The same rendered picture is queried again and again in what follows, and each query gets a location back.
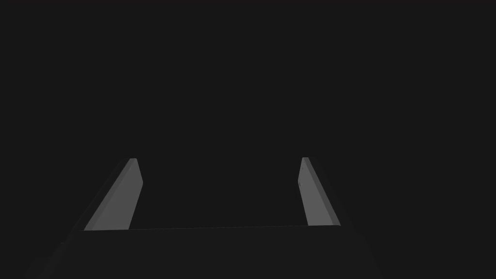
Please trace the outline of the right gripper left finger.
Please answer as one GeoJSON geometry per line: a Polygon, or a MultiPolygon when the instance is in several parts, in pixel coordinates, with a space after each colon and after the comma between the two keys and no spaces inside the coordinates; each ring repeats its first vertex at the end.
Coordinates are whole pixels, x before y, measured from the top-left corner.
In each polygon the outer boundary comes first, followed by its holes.
{"type": "Polygon", "coordinates": [[[142,187],[138,160],[122,159],[91,201],[74,231],[128,230],[142,187]]]}

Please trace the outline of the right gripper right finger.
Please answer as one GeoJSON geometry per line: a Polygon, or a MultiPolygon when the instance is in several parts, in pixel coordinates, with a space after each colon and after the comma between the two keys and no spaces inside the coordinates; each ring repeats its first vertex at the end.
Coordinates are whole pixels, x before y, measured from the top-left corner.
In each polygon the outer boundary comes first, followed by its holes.
{"type": "Polygon", "coordinates": [[[315,157],[303,157],[298,187],[309,226],[352,226],[339,192],[315,157]]]}

